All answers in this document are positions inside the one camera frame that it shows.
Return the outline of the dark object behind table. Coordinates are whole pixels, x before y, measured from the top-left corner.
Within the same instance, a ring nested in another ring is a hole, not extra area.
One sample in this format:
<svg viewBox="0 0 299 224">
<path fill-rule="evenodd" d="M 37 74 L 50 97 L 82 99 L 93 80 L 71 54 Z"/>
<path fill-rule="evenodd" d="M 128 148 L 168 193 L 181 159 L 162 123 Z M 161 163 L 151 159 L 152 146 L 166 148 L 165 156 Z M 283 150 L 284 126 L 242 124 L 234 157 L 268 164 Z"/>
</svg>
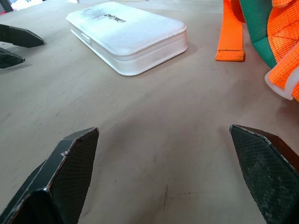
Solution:
<svg viewBox="0 0 299 224">
<path fill-rule="evenodd" d="M 0 5 L 6 13 L 13 11 L 10 0 L 0 0 Z"/>
</svg>

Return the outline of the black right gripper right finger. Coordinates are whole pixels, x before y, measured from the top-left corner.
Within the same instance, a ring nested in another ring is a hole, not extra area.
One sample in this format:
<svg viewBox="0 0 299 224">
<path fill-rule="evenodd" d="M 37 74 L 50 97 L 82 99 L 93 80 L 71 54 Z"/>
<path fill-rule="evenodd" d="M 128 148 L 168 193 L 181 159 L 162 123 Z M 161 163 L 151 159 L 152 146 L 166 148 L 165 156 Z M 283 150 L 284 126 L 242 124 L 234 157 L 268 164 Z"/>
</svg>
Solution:
<svg viewBox="0 0 299 224">
<path fill-rule="evenodd" d="M 231 125 L 245 183 L 267 224 L 299 224 L 299 155 L 281 138 Z"/>
</svg>

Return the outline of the white rectangular plastic case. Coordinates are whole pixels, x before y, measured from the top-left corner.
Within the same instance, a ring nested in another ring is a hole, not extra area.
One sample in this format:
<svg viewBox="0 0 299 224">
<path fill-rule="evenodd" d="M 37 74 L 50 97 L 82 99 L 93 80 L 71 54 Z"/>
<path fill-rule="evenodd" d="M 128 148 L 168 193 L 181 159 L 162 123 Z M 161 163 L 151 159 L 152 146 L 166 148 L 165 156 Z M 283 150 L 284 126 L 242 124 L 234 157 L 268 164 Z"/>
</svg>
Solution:
<svg viewBox="0 0 299 224">
<path fill-rule="evenodd" d="M 123 76 L 144 73 L 187 50 L 186 25 L 116 2 L 69 13 L 71 32 Z"/>
</svg>

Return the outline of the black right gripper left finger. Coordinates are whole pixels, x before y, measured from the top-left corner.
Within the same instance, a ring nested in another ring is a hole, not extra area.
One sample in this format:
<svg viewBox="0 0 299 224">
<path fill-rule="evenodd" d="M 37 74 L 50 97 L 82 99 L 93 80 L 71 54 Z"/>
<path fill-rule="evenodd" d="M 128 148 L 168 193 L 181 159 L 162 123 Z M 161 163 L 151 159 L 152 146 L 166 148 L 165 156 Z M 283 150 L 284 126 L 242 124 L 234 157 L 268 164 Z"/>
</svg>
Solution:
<svg viewBox="0 0 299 224">
<path fill-rule="evenodd" d="M 74 132 L 26 179 L 0 224 L 78 224 L 90 186 L 99 130 Z"/>
</svg>

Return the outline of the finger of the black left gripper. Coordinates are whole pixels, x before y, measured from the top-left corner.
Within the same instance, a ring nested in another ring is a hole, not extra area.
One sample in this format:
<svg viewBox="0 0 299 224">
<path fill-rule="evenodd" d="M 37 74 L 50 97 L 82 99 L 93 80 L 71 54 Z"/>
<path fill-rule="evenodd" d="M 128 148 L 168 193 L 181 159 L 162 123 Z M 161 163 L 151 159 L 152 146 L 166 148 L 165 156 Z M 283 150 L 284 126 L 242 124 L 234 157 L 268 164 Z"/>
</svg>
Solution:
<svg viewBox="0 0 299 224">
<path fill-rule="evenodd" d="M 25 62 L 25 58 L 0 48 L 0 69 L 13 67 Z"/>
<path fill-rule="evenodd" d="M 27 29 L 4 24 L 0 24 L 0 42 L 6 42 L 25 48 L 33 48 L 46 44 L 43 38 Z"/>
</svg>

